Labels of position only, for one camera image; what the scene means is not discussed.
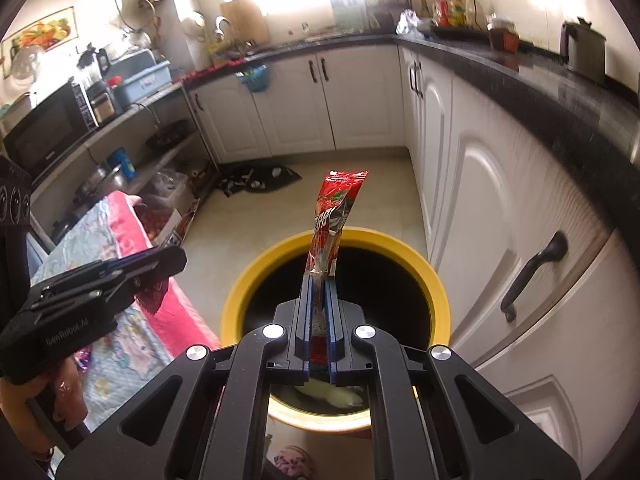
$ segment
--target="tiled floor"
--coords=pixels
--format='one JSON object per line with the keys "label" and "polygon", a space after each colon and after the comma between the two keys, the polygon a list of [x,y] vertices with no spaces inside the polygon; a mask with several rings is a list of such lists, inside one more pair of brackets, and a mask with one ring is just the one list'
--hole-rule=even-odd
{"label": "tiled floor", "polygon": [[[215,191],[196,215],[184,248],[188,264],[177,280],[214,332],[219,332],[226,296],[242,270],[268,247],[313,227],[322,179],[331,170],[368,170],[347,225],[400,238],[426,256],[424,225],[414,172],[406,151],[336,153],[286,161],[302,180],[268,194]],[[268,458],[286,445],[306,449],[316,460],[318,479],[374,477],[370,440],[311,433],[269,420]]]}

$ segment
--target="bed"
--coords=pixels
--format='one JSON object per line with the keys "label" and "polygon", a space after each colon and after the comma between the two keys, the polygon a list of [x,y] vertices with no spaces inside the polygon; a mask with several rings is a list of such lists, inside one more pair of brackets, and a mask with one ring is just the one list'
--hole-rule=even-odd
{"label": "bed", "polygon": [[[44,259],[31,283],[98,259],[121,258],[151,247],[133,209],[140,201],[116,191],[98,202]],[[89,413],[87,428],[93,431],[193,344],[212,350],[220,347],[219,339],[173,278],[154,316],[136,302],[127,307],[118,316],[118,328],[91,345],[88,365],[81,374]]]}

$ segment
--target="cabinet door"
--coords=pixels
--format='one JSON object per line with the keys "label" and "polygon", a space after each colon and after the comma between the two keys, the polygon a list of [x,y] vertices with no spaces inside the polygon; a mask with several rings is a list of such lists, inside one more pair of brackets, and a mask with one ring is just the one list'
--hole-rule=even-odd
{"label": "cabinet door", "polygon": [[[452,346],[477,365],[528,330],[583,274],[609,231],[551,153],[512,116],[459,78],[442,224],[431,263],[449,299]],[[560,262],[542,265],[506,322],[500,300],[556,231]]]}
{"label": "cabinet door", "polygon": [[335,147],[404,146],[398,48],[354,46],[316,57]]}
{"label": "cabinet door", "polygon": [[254,94],[254,101],[271,153],[334,150],[316,56],[272,63],[269,76],[269,88]]}
{"label": "cabinet door", "polygon": [[586,478],[640,400],[640,285],[615,232],[553,309],[478,371]]}
{"label": "cabinet door", "polygon": [[417,185],[430,255],[440,220],[449,163],[453,75],[441,65],[419,56],[415,81],[419,108]]}
{"label": "cabinet door", "polygon": [[235,75],[203,85],[191,96],[220,162],[271,156],[251,92]]}

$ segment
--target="microwave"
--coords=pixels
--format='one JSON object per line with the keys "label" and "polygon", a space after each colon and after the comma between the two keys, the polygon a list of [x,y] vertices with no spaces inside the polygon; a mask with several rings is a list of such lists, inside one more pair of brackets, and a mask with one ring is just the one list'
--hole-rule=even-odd
{"label": "microwave", "polygon": [[70,79],[11,129],[4,148],[37,185],[66,150],[97,127],[84,88]]}

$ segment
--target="cloth on floor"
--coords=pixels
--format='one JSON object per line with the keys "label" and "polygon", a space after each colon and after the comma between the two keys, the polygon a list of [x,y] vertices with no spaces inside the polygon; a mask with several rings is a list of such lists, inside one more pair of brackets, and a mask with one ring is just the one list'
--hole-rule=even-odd
{"label": "cloth on floor", "polygon": [[286,166],[243,164],[225,173],[218,187],[227,196],[243,189],[249,193],[268,193],[288,186],[301,178]]}
{"label": "cloth on floor", "polygon": [[316,476],[314,459],[298,446],[285,446],[273,457],[273,464],[285,475],[296,480],[314,480]]}

